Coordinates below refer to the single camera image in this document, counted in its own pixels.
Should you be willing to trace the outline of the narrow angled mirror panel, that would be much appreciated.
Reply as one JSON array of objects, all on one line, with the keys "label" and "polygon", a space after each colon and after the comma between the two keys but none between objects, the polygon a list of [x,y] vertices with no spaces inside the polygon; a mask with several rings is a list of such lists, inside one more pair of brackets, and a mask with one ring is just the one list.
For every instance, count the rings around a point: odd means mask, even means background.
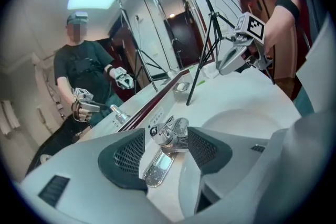
[{"label": "narrow angled mirror panel", "polygon": [[194,0],[144,0],[162,45],[167,71],[199,63],[205,33]]}]

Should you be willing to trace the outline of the black tripod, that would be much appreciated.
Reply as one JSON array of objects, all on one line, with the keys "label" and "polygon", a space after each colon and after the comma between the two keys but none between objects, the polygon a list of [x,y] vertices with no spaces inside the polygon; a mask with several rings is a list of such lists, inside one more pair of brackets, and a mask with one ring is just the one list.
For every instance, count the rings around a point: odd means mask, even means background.
[{"label": "black tripod", "polygon": [[[195,75],[195,78],[194,78],[194,81],[193,81],[193,84],[192,84],[192,87],[191,87],[191,91],[188,95],[186,105],[190,105],[190,102],[191,102],[191,99],[192,99],[192,96],[193,96],[193,93],[194,93],[194,90],[195,90],[200,72],[201,72],[202,68],[204,67],[204,65],[206,64],[206,62],[208,61],[209,57],[211,56],[211,53],[213,53],[213,51],[217,48],[220,41],[226,39],[222,35],[218,19],[223,20],[228,26],[230,26],[230,28],[232,30],[234,30],[234,28],[236,26],[236,25],[233,25],[228,19],[226,19],[219,12],[215,12],[210,0],[205,0],[205,1],[206,1],[207,6],[208,6],[208,9],[210,11],[209,26],[207,28],[206,37],[205,37],[204,46],[203,46],[203,49],[202,49],[200,61],[199,61],[198,67],[196,69],[196,75]],[[232,34],[231,34],[231,37],[228,40],[233,43]],[[255,59],[254,57],[255,56],[248,57],[247,62],[250,66],[253,66],[252,61]],[[267,76],[271,80],[271,82],[273,84],[275,84],[275,81],[272,78],[268,68],[267,69],[259,69],[259,70],[260,71],[265,71]]]}]

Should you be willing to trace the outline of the white oval sink basin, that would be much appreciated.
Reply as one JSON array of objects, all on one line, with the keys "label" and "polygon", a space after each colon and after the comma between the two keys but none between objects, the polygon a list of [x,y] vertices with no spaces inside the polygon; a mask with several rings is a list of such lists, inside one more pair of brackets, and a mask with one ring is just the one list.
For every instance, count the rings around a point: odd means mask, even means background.
[{"label": "white oval sink basin", "polygon": [[202,128],[237,136],[269,140],[280,129],[289,128],[301,116],[298,113],[264,113],[252,109],[232,109],[217,113]]}]

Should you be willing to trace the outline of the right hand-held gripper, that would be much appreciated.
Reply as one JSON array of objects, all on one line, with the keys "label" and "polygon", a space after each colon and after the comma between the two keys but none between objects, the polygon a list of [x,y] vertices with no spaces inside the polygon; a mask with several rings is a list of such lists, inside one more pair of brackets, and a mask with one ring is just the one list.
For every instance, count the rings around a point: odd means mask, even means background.
[{"label": "right hand-held gripper", "polygon": [[272,61],[266,57],[264,46],[265,23],[255,15],[245,12],[239,16],[237,24],[233,30],[233,47],[226,53],[219,64],[218,72],[224,76],[245,64],[243,55],[247,47],[255,44],[258,56],[254,57],[252,65],[258,69],[267,69]]}]

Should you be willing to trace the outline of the person's blue jeans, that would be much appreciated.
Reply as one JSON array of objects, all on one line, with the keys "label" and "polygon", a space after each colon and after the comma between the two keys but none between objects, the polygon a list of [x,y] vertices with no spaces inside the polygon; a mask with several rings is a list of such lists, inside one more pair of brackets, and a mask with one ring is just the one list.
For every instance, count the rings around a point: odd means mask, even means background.
[{"label": "person's blue jeans", "polygon": [[302,117],[314,113],[313,106],[304,87],[301,87],[293,103]]}]

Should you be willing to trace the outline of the white plastic packet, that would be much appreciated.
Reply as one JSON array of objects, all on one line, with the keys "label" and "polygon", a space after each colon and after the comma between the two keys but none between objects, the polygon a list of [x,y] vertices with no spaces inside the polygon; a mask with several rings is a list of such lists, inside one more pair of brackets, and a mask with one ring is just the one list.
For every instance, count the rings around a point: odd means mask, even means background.
[{"label": "white plastic packet", "polygon": [[216,62],[208,63],[203,67],[204,74],[209,79],[214,79],[219,75],[219,71],[216,67]]}]

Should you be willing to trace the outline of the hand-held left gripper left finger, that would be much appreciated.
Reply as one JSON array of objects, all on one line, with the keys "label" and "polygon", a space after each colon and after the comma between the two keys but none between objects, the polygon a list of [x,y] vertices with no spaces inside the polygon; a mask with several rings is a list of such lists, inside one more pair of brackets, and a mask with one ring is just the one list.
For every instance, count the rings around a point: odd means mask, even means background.
[{"label": "hand-held left gripper left finger", "polygon": [[149,187],[143,175],[157,151],[142,128],[81,141],[30,172],[19,190],[50,224],[171,224],[183,219],[181,167]]}]

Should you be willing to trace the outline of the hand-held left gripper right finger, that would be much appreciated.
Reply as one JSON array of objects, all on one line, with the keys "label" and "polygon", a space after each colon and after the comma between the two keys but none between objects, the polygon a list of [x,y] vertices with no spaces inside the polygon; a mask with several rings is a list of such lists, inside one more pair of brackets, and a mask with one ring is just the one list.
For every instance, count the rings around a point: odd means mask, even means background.
[{"label": "hand-held left gripper right finger", "polygon": [[189,127],[188,148],[201,177],[187,224],[254,224],[279,158],[279,133],[265,140]]}]

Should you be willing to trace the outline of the large wall mirror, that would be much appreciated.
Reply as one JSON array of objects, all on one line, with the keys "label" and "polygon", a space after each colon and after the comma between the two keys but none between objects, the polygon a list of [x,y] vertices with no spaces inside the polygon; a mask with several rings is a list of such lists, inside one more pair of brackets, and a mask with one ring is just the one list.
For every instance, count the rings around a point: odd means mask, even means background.
[{"label": "large wall mirror", "polygon": [[0,19],[0,128],[41,145],[68,119],[128,115],[160,86],[146,65],[143,0],[11,0]]}]

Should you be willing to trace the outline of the person's right forearm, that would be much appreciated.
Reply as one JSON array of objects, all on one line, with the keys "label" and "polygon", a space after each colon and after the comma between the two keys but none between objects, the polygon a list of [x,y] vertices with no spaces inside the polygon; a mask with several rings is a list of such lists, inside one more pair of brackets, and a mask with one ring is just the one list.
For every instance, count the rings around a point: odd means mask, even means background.
[{"label": "person's right forearm", "polygon": [[[292,0],[301,10],[300,0]],[[265,25],[266,53],[281,39],[281,37],[295,25],[297,20],[292,14],[281,6],[275,6],[272,16]]]}]

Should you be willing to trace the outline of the chrome faucet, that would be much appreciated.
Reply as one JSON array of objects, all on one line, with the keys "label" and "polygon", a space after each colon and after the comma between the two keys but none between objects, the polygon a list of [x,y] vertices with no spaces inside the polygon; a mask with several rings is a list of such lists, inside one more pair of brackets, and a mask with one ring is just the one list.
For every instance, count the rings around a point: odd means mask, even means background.
[{"label": "chrome faucet", "polygon": [[171,116],[150,129],[150,136],[160,149],[144,172],[147,186],[155,188],[161,185],[176,156],[188,152],[188,126],[188,119]]}]

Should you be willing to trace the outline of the black armband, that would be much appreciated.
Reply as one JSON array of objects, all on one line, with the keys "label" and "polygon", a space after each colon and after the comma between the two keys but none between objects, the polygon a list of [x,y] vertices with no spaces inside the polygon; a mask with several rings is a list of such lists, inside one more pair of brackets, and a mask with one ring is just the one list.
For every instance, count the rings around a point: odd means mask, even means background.
[{"label": "black armband", "polygon": [[275,6],[281,6],[288,10],[295,20],[299,18],[300,10],[292,0],[276,0]]}]

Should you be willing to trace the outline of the metal soap dish with soap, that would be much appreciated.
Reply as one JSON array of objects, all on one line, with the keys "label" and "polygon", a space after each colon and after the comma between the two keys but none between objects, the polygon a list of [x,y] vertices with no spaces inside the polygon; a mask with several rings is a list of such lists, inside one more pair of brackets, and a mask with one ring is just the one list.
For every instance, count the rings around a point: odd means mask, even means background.
[{"label": "metal soap dish with soap", "polygon": [[174,86],[173,91],[174,92],[184,92],[188,90],[189,86],[190,86],[189,82],[179,82]]}]

